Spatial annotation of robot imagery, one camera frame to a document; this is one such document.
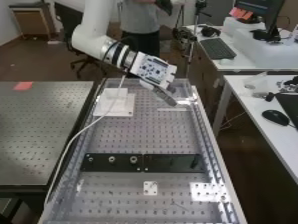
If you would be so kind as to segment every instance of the white desk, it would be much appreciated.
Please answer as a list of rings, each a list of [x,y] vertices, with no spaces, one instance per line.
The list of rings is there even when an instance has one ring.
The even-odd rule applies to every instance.
[[[188,26],[189,30],[195,30],[195,26]],[[201,40],[207,40],[211,39],[208,37],[204,37],[201,34],[201,29],[197,29],[197,38],[199,38],[199,44]],[[282,37],[288,37],[289,36],[289,31],[282,31],[281,32]],[[260,67],[258,65],[256,65],[256,63],[246,57],[246,55],[234,47],[233,45],[233,38],[225,34],[225,32],[221,33],[221,39],[225,41],[225,43],[228,44],[228,46],[232,48],[232,50],[236,52],[237,57],[228,63],[224,64],[221,60],[212,60],[213,65],[217,69],[217,71],[220,72],[226,72],[226,71],[233,71],[233,72],[244,72],[244,71],[298,71],[298,66],[297,68],[288,68],[288,69],[276,69],[273,67]]]
[[[298,183],[298,131],[290,126],[284,127],[274,124],[262,117],[262,112],[266,110],[273,109],[284,113],[285,110],[282,109],[277,99],[274,99],[272,102],[266,102],[264,99],[253,98],[250,96],[250,90],[244,87],[244,79],[248,77],[252,76],[225,76],[225,89],[217,110],[216,121],[213,124],[215,134],[217,135],[220,132],[226,108],[229,105],[229,99],[233,92],[280,160],[292,174],[293,179]],[[278,81],[288,81],[293,79],[293,77],[294,76],[288,75],[268,76],[269,88],[272,92],[278,92]]]

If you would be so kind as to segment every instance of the small white cube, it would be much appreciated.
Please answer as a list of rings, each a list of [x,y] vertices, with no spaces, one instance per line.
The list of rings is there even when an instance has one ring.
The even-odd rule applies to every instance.
[[[159,184],[156,181],[144,182],[144,195],[157,196],[159,195]]]

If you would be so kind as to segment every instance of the computer keyboard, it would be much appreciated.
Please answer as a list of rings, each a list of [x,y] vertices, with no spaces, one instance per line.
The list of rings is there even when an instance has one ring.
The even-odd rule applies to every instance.
[[[221,38],[203,40],[201,45],[213,60],[233,59],[237,56]]]

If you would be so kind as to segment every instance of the computer mouse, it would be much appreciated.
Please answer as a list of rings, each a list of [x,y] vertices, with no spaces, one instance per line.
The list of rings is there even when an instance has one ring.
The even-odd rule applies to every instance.
[[[290,119],[289,117],[280,111],[277,110],[268,110],[262,113],[262,116],[270,120],[272,122],[288,126],[290,124]]]

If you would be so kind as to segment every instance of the computer monitor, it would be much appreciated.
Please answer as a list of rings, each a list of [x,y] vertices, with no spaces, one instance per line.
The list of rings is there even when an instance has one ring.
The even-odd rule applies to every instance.
[[[268,13],[273,0],[237,0],[236,7],[250,11],[256,16],[264,16]]]
[[[264,17],[266,30],[256,30],[254,39],[266,41],[281,41],[277,29],[277,18],[285,4],[285,0],[237,0],[236,7]]]

